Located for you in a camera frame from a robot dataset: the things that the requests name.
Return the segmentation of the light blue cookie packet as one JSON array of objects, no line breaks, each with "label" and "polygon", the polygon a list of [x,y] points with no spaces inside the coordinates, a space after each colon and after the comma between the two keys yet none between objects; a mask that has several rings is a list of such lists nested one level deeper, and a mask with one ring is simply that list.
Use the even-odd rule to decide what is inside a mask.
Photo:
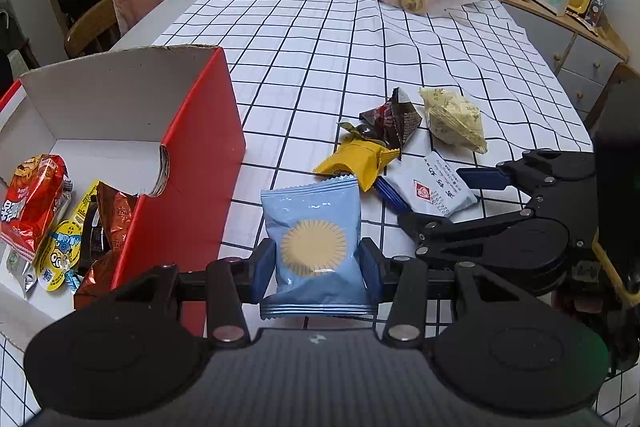
[{"label": "light blue cookie packet", "polygon": [[374,312],[356,251],[361,239],[356,176],[274,188],[260,194],[266,232],[276,243],[274,294],[260,316],[362,317]]}]

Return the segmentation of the dark brown chocolate packet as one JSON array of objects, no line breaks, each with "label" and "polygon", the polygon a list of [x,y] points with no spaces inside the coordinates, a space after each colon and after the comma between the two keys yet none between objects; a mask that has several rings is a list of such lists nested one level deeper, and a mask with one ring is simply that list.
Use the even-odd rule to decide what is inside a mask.
[{"label": "dark brown chocolate packet", "polygon": [[357,126],[341,121],[338,127],[357,139],[371,141],[390,150],[402,150],[421,122],[422,117],[407,93],[395,88],[383,105],[360,113]]}]

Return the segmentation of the shiny red foil packet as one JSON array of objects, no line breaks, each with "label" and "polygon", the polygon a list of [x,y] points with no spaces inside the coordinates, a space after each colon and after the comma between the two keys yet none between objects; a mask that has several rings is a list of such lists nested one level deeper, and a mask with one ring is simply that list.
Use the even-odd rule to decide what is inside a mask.
[{"label": "shiny red foil packet", "polygon": [[122,193],[102,181],[91,196],[80,241],[74,309],[84,309],[112,289],[112,280],[134,217],[137,196]]}]

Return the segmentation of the yellow minion candy packet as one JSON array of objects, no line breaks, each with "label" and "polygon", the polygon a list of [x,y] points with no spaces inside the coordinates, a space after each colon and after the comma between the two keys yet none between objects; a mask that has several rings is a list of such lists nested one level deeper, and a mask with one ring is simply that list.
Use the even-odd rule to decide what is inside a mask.
[{"label": "yellow minion candy packet", "polygon": [[38,283],[49,293],[57,291],[65,284],[66,271],[75,270],[80,274],[82,232],[85,230],[90,205],[96,202],[99,183],[99,180],[91,183],[70,215],[70,219],[55,225],[36,261]]}]

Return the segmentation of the red Korean snack packet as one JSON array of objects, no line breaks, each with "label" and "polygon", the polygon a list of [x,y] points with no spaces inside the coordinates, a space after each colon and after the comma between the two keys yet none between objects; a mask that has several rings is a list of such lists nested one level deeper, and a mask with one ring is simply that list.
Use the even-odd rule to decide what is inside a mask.
[{"label": "red Korean snack packet", "polygon": [[1,205],[1,239],[33,262],[52,223],[70,198],[73,183],[60,155],[40,154],[14,171]]}]

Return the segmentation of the green silver snack bar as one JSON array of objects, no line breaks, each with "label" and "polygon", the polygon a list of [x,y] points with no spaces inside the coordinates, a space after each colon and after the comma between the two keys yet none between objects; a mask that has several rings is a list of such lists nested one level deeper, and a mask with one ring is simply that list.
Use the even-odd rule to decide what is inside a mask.
[{"label": "green silver snack bar", "polygon": [[16,251],[9,251],[8,257],[6,257],[6,269],[17,281],[23,296],[27,298],[32,288],[37,284],[37,273],[34,266]]}]

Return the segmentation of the white blue snack packet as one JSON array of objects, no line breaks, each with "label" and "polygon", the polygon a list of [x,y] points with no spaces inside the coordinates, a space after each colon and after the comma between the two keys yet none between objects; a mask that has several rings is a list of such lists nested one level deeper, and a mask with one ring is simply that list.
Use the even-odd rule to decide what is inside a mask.
[{"label": "white blue snack packet", "polygon": [[373,187],[398,215],[412,211],[448,218],[477,203],[476,196],[436,150],[424,157],[404,155],[393,160]]}]

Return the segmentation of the cream beige snack packet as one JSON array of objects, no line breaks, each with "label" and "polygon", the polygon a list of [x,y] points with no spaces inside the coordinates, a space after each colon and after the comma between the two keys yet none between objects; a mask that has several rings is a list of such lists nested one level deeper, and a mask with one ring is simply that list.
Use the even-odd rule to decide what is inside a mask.
[{"label": "cream beige snack packet", "polygon": [[442,88],[421,88],[428,129],[440,141],[486,154],[482,114],[478,107],[458,92]]}]

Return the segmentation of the yellow candy wrapper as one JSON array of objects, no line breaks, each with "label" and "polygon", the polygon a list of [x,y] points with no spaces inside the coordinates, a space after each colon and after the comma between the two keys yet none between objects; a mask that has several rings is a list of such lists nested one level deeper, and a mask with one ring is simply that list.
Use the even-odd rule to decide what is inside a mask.
[{"label": "yellow candy wrapper", "polygon": [[337,150],[314,168],[321,176],[356,176],[360,190],[367,192],[385,167],[400,156],[399,148],[348,136]]}]

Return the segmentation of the wooden sideboard cabinet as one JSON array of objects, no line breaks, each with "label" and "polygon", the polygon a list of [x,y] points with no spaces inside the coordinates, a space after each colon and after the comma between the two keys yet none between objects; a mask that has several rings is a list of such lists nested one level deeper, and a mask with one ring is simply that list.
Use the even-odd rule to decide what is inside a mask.
[{"label": "wooden sideboard cabinet", "polygon": [[629,60],[626,44],[609,27],[594,34],[568,15],[557,17],[533,1],[500,0],[591,126],[599,116],[612,72]]}]

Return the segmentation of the blue clear wrapped candy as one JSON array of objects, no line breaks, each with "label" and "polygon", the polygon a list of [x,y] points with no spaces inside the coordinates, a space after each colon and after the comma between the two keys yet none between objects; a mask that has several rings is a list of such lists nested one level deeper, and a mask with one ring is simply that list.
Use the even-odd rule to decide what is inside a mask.
[{"label": "blue clear wrapped candy", "polygon": [[70,291],[75,294],[84,280],[84,277],[75,270],[68,270],[64,273],[65,284]]}]

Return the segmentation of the red white cardboard box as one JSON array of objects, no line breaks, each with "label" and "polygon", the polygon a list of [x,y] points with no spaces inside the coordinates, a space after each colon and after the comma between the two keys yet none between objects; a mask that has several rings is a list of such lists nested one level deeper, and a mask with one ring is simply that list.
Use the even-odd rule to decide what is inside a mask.
[{"label": "red white cardboard box", "polygon": [[111,283],[157,265],[198,271],[216,259],[245,154],[219,46],[151,46],[44,66],[1,101],[1,179],[61,156],[76,196],[96,180],[137,197]]}]

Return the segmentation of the white grid tablecloth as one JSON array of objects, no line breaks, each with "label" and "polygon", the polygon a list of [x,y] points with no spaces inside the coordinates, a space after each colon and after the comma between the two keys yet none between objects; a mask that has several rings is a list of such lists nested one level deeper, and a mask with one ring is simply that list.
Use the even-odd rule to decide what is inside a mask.
[{"label": "white grid tablecloth", "polygon": [[[247,152],[218,253],[243,254],[264,220],[259,192],[307,182],[331,153],[337,121],[395,88],[457,88],[482,113],[489,150],[442,146],[457,166],[518,157],[536,145],[585,150],[587,133],[559,80],[497,0],[417,17],[376,0],[196,0],[151,46],[222,46]],[[176,401],[133,426],[481,426],[487,416],[436,384],[419,355],[394,355],[380,323],[321,343],[262,325]]]}]

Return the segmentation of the wooden chair with pink cloth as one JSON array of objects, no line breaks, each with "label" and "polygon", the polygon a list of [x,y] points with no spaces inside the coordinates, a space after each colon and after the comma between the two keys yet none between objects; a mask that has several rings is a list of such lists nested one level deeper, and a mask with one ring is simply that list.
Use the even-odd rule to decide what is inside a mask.
[{"label": "wooden chair with pink cloth", "polygon": [[165,0],[101,0],[67,31],[64,48],[68,58],[111,49],[137,23]]}]

